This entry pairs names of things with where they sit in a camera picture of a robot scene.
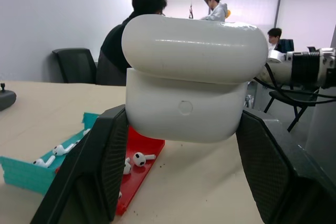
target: table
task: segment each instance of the table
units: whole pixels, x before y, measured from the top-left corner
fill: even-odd
[[[6,82],[16,103],[0,112],[0,156],[32,162],[82,129],[84,112],[125,102],[125,87]],[[43,196],[5,185],[0,223],[29,223]],[[128,211],[113,223],[262,224],[236,137],[217,144],[166,141]]]

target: joystick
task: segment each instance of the joystick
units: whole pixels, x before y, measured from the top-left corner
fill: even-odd
[[[16,94],[13,91],[5,90],[5,84],[1,83],[0,111],[10,107],[16,101]]]

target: man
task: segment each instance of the man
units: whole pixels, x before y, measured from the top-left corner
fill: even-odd
[[[133,12],[121,25],[107,35],[100,48],[96,83],[99,85],[125,86],[126,69],[131,68],[121,48],[121,37],[127,23],[140,15],[162,14],[167,0],[132,0]]]
[[[268,31],[267,34],[268,34],[268,42],[271,44],[268,47],[268,54],[270,54],[272,50],[274,50],[279,43],[282,30],[280,28],[272,28],[270,31]]]
[[[227,4],[222,4],[221,0],[206,0],[208,6],[212,10],[210,15],[205,16],[201,19],[204,20],[214,20],[214,21],[225,21],[225,17],[227,16]]]

